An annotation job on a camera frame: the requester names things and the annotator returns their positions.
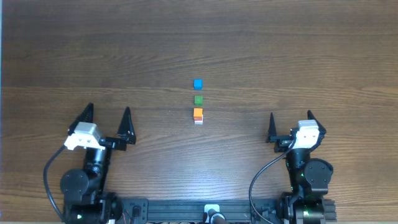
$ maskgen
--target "black cable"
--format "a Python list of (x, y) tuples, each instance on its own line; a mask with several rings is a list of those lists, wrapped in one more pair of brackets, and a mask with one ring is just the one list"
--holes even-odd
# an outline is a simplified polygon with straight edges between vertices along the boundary
[(58, 216), (61, 218), (61, 221), (65, 222), (65, 219), (62, 216), (62, 212), (60, 211), (60, 209), (57, 207), (57, 205), (54, 202), (54, 198), (51, 196), (51, 192), (50, 192), (50, 188), (49, 188), (49, 182), (47, 180), (47, 172), (49, 171), (49, 167), (52, 163), (52, 161), (65, 149), (65, 146), (61, 146), (61, 148), (49, 159), (49, 161), (46, 163), (45, 167), (44, 167), (44, 171), (43, 171), (43, 182), (44, 182), (44, 187), (45, 187), (45, 191), (47, 192), (47, 196), (50, 199), (50, 202), (52, 204), (52, 206), (54, 207), (56, 213), (58, 214)]
[(250, 183), (250, 187), (249, 187), (249, 201), (250, 201), (250, 206), (253, 208), (253, 210), (257, 213), (257, 215), (258, 215), (260, 218), (262, 218), (263, 220), (265, 220), (265, 221), (266, 221), (267, 223), (269, 223), (269, 224), (274, 224), (274, 223), (272, 223), (271, 221), (269, 221), (268, 219), (266, 219), (265, 217), (263, 217), (263, 216), (257, 211), (257, 209), (254, 207), (253, 200), (252, 200), (252, 198), (251, 198), (251, 192), (252, 192), (252, 189), (253, 189), (253, 185), (254, 185), (254, 183), (256, 182), (257, 178), (258, 178), (268, 167), (270, 167), (270, 166), (273, 165), (274, 163), (278, 162), (281, 158), (285, 157), (285, 156), (293, 149), (293, 146), (294, 146), (295, 143), (296, 143), (296, 139), (294, 138), (294, 140), (293, 140), (293, 142), (291, 143), (290, 147), (289, 147), (282, 155), (280, 155), (279, 157), (277, 157), (277, 158), (274, 159), (273, 161), (270, 161), (266, 166), (264, 166), (264, 167), (254, 176), (253, 180), (252, 180), (251, 183)]

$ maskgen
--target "blue cube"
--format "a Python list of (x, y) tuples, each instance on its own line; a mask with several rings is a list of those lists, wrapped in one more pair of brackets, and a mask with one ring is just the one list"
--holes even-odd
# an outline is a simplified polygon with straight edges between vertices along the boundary
[(203, 80), (194, 80), (193, 88), (196, 90), (201, 90), (203, 88)]

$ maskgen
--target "green block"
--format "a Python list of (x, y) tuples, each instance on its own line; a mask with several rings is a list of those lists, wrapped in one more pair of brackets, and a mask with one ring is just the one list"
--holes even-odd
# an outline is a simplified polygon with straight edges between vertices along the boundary
[(203, 105), (203, 96), (195, 96), (195, 106)]

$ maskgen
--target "wooden table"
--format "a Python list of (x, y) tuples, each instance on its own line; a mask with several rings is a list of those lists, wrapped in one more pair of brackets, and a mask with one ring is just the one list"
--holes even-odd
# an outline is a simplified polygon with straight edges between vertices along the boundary
[[(4, 0), (3, 11), (2, 221), (59, 220), (42, 171), (88, 102), (108, 136), (132, 109), (137, 145), (108, 174), (122, 197), (247, 199), (278, 156), (270, 112), (287, 134), (311, 109), (328, 130), (312, 157), (335, 168), (338, 219), (398, 219), (397, 1)], [(60, 207), (60, 178), (84, 153), (50, 168)], [(289, 190), (284, 163), (254, 188)]]

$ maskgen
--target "orange block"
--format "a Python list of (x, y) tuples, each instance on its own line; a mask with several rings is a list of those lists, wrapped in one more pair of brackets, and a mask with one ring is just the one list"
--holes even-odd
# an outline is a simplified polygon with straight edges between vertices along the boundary
[(200, 118), (203, 115), (203, 108), (194, 108), (193, 109), (193, 118)]

